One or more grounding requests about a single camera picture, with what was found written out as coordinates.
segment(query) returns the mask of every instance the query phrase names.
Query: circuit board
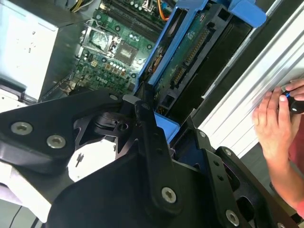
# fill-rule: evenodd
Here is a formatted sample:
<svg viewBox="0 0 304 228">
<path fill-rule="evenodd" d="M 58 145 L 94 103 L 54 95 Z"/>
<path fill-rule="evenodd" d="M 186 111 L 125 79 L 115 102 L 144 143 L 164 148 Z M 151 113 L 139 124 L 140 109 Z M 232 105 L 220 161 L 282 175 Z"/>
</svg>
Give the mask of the circuit board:
<svg viewBox="0 0 304 228">
<path fill-rule="evenodd" d="M 91 90 L 106 87 L 122 95 L 131 93 L 154 43 L 100 10 L 95 11 L 94 20 L 73 82 Z"/>
<path fill-rule="evenodd" d="M 120 10 L 120 14 L 129 11 L 133 17 L 141 20 L 147 26 L 151 23 L 158 35 L 161 33 L 162 28 L 166 22 L 160 17 L 157 2 L 153 0 L 103 0 L 107 8 L 112 10 Z M 172 9 L 166 3 L 161 4 L 163 13 L 168 16 L 171 14 Z"/>
<path fill-rule="evenodd" d="M 207 15 L 208 11 L 205 10 L 198 14 L 192 22 L 172 61 L 168 64 L 161 79 L 156 84 L 156 99 L 162 90 L 166 90 L 170 86 L 178 86 L 178 82 L 186 72 L 188 65 L 191 64 L 195 54 L 206 40 L 210 30 L 208 28 L 202 29 L 202 27 L 206 24 L 205 18 L 207 18 Z"/>
</svg>

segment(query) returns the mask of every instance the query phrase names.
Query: black plastic bracket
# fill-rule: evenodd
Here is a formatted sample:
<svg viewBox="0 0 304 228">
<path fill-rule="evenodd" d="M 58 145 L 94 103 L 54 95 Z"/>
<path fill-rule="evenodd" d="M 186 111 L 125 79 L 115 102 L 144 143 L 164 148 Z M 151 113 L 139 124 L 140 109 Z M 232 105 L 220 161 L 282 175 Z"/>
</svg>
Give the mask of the black plastic bracket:
<svg viewBox="0 0 304 228">
<path fill-rule="evenodd" d="M 83 137 L 90 121 L 104 112 L 118 112 L 122 103 L 112 92 L 99 90 L 1 113 L 0 159 L 39 173 L 61 173 L 80 148 L 77 139 Z M 12 131 L 16 122 L 27 123 L 32 130 L 16 134 Z M 48 146 L 47 138 L 52 135 L 63 137 L 64 147 Z"/>
</svg>

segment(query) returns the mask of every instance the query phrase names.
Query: hand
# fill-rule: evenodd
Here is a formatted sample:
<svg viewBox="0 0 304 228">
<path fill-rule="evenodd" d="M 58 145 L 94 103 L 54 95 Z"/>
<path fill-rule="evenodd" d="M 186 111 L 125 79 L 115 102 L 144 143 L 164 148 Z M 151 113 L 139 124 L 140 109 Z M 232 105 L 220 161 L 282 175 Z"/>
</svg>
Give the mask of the hand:
<svg viewBox="0 0 304 228">
<path fill-rule="evenodd" d="M 290 92 L 292 96 L 297 101 L 304 101 L 304 79 L 291 80 L 291 83 L 286 85 L 285 89 Z"/>
<path fill-rule="evenodd" d="M 267 92 L 262 103 L 253 112 L 256 135 L 267 162 L 288 162 L 288 149 L 299 128 L 301 117 L 290 120 L 288 100 L 281 88 Z"/>
</svg>

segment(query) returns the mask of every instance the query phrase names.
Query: red shirt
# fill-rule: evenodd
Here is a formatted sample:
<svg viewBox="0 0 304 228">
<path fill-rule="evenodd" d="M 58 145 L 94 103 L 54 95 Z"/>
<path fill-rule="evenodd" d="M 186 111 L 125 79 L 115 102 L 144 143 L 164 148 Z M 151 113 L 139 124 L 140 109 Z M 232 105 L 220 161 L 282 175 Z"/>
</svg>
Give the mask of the red shirt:
<svg viewBox="0 0 304 228">
<path fill-rule="evenodd" d="M 304 115 L 302 115 L 300 128 L 289 148 L 289 159 L 304 174 Z M 297 213 L 304 218 L 304 201 L 296 207 Z"/>
</svg>

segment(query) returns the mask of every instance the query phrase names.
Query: motherboard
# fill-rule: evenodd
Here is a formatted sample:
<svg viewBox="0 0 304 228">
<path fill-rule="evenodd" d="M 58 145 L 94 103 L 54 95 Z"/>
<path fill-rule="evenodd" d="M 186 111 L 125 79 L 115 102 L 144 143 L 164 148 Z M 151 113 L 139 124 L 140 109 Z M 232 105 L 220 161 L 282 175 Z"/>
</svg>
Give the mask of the motherboard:
<svg viewBox="0 0 304 228">
<path fill-rule="evenodd" d="M 133 92 L 155 45 L 154 37 L 165 24 L 156 16 L 155 4 L 140 0 L 102 2 L 86 24 L 71 84 L 90 90 L 105 87 L 122 95 Z"/>
<path fill-rule="evenodd" d="M 73 82 L 91 90 L 106 87 L 119 94 L 132 92 L 154 43 L 100 10 L 87 26 Z"/>
</svg>

